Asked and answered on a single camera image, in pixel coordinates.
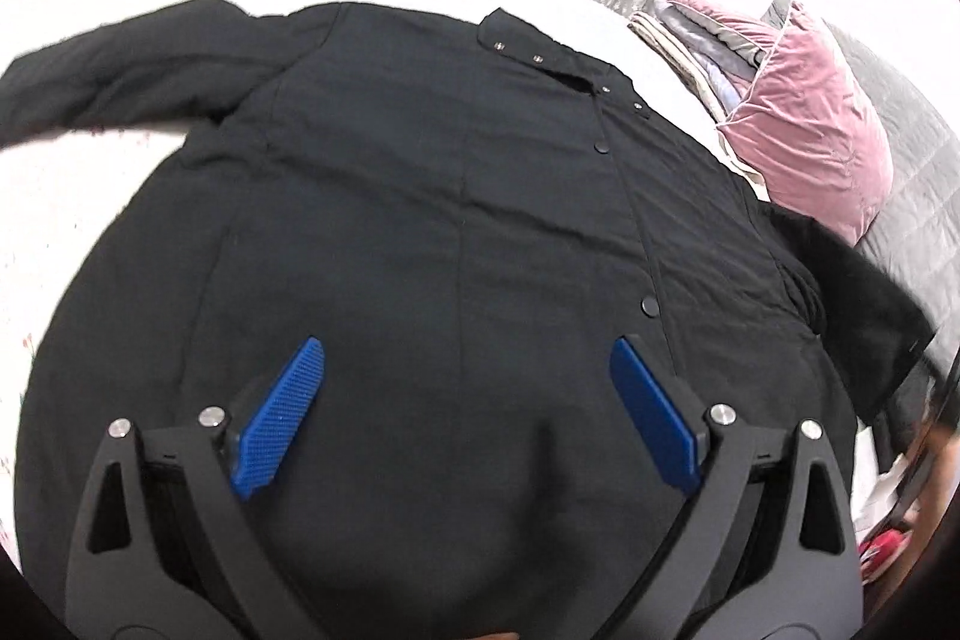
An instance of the black cloth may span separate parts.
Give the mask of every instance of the black cloth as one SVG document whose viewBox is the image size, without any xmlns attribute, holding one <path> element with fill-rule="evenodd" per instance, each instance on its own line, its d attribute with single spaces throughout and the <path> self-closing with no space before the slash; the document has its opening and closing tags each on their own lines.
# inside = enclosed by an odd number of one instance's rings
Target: black cloth
<svg viewBox="0 0 960 640">
<path fill-rule="evenodd" d="M 17 531 L 57 609 L 109 421 L 190 421 L 306 335 L 325 386 L 248 509 L 334 634 L 376 640 L 608 617 L 680 506 L 608 379 L 619 335 L 707 405 L 822 421 L 848 482 L 854 411 L 931 336 L 623 73 L 502 10 L 190 1 L 0 80 L 0 145 L 184 116 L 205 120 L 80 268 L 24 401 Z"/>
</svg>

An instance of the pink pillow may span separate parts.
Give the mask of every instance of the pink pillow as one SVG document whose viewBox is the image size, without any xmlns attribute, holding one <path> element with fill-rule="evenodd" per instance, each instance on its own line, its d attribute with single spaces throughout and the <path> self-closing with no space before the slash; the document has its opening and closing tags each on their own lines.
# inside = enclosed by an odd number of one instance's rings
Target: pink pillow
<svg viewBox="0 0 960 640">
<path fill-rule="evenodd" d="M 697 1 L 698 12 L 737 30 L 737 16 L 714 17 L 710 12 L 719 10 Z M 742 33 L 767 44 L 757 36 L 757 20 Z M 763 175 L 771 199 L 851 245 L 890 196 L 893 161 L 877 110 L 832 33 L 797 1 L 744 100 L 719 127 Z"/>
</svg>

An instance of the metal snap button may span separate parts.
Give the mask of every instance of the metal snap button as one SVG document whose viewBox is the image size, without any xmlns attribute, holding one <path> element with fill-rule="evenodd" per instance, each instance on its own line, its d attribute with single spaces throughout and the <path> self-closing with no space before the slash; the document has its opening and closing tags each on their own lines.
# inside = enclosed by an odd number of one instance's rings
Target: metal snap button
<svg viewBox="0 0 960 640">
<path fill-rule="evenodd" d="M 656 296 L 643 297 L 643 301 L 640 302 L 640 309 L 647 317 L 659 316 L 659 302 L 656 301 Z"/>
</svg>

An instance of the textured blue pad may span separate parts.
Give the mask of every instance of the textured blue pad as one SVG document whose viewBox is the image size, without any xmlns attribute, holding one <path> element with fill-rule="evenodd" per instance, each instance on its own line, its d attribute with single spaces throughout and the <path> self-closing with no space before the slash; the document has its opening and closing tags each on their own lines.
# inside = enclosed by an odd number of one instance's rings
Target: textured blue pad
<svg viewBox="0 0 960 640">
<path fill-rule="evenodd" d="M 627 340 L 613 343 L 610 377 L 667 485 L 691 496 L 700 488 L 693 433 Z"/>
<path fill-rule="evenodd" d="M 274 480 L 280 461 L 323 383 L 323 345 L 306 340 L 241 432 L 230 482 L 242 499 Z"/>
</svg>

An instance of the metal screw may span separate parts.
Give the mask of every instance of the metal screw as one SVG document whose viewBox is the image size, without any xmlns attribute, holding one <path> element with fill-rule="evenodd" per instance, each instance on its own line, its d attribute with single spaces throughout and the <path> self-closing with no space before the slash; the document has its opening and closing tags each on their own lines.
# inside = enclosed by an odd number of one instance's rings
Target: metal screw
<svg viewBox="0 0 960 640">
<path fill-rule="evenodd" d="M 730 405 L 714 405 L 710 408 L 710 418 L 721 426 L 730 426 L 733 421 L 736 421 L 736 410 L 733 410 Z"/>
<path fill-rule="evenodd" d="M 128 418 L 117 418 L 107 427 L 107 433 L 114 439 L 126 437 L 130 433 L 131 422 Z"/>
<path fill-rule="evenodd" d="M 810 439 L 820 439 L 820 437 L 824 435 L 823 427 L 816 421 L 811 421 L 809 418 L 800 424 L 800 432 L 803 432 L 803 435 Z"/>
<path fill-rule="evenodd" d="M 200 421 L 200 426 L 213 429 L 217 426 L 220 426 L 226 417 L 227 410 L 218 407 L 210 407 L 203 408 L 203 410 L 200 411 L 200 415 L 197 416 L 197 420 Z"/>
</svg>

